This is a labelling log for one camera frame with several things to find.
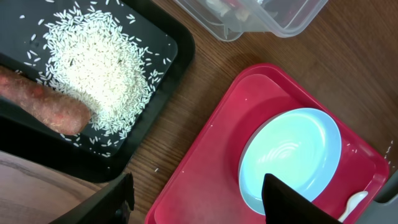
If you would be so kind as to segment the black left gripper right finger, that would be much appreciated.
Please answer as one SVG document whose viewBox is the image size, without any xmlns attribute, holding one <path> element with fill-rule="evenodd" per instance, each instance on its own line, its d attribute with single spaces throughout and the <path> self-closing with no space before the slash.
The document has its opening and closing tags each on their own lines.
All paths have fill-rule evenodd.
<svg viewBox="0 0 398 224">
<path fill-rule="evenodd" d="M 340 224 L 272 174 L 264 176 L 262 203 L 267 224 Z"/>
</svg>

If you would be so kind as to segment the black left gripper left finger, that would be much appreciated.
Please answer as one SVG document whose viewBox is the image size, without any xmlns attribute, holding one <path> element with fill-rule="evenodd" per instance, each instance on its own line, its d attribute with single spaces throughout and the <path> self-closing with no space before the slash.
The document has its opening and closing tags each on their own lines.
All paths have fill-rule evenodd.
<svg viewBox="0 0 398 224">
<path fill-rule="evenodd" d="M 105 224 L 129 222 L 134 210 L 134 179 L 122 174 L 90 198 L 50 224 Z"/>
</svg>

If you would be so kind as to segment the light blue plate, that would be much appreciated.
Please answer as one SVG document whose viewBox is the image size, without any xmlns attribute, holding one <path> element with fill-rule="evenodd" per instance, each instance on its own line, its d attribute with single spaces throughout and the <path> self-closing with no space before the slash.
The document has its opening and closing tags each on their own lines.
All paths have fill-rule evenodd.
<svg viewBox="0 0 398 224">
<path fill-rule="evenodd" d="M 341 151 L 340 130 L 324 111 L 298 108 L 275 115 L 255 130 L 241 153 L 241 197 L 264 215 L 262 186 L 264 176 L 272 174 L 312 202 L 331 182 Z"/>
</svg>

